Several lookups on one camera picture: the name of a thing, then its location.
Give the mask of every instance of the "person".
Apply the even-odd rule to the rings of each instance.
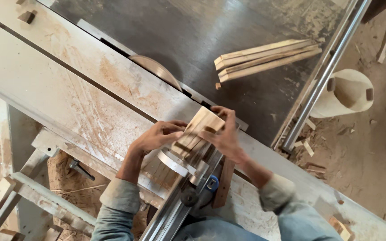
[[[267,170],[245,153],[239,145],[233,110],[222,106],[213,106],[211,110],[226,120],[225,127],[219,134],[202,131],[199,136],[234,161],[251,179],[258,189],[263,210],[278,215],[282,241],[342,240],[313,207],[297,198],[295,185],[291,181]],[[129,146],[122,167],[100,197],[102,207],[96,219],[92,241],[133,240],[130,229],[133,216],[139,210],[137,182],[142,160],[150,151],[178,140],[186,126],[180,120],[158,121]],[[236,223],[209,217],[181,227],[174,240],[266,239],[246,231]]]

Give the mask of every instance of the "blue clamp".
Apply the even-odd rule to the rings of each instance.
[[[209,177],[208,183],[206,183],[205,189],[210,191],[211,193],[215,192],[218,188],[218,178],[214,175]]]

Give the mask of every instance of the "white plastic bucket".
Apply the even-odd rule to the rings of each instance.
[[[330,78],[335,78],[335,90],[323,90],[310,116],[326,118],[362,112],[372,106],[373,99],[367,100],[366,90],[373,89],[373,85],[366,75],[354,69],[344,69],[333,73]]]

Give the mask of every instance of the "circular saw blade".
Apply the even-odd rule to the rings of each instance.
[[[170,84],[171,86],[173,86],[174,88],[182,92],[182,89],[181,89],[180,83],[178,83],[178,80],[175,79],[175,77],[169,72],[169,70],[167,70],[165,67],[163,67],[163,65],[161,65],[157,61],[142,55],[132,55],[129,57],[129,59],[131,59],[133,62],[135,62],[142,68],[157,75],[166,83]]]

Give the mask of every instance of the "metal table top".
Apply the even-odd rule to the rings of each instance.
[[[214,59],[286,39],[335,34],[348,0],[58,0],[51,9],[83,19],[140,55],[166,67],[204,97],[234,109],[247,133],[271,146],[298,105],[320,55],[219,82]]]

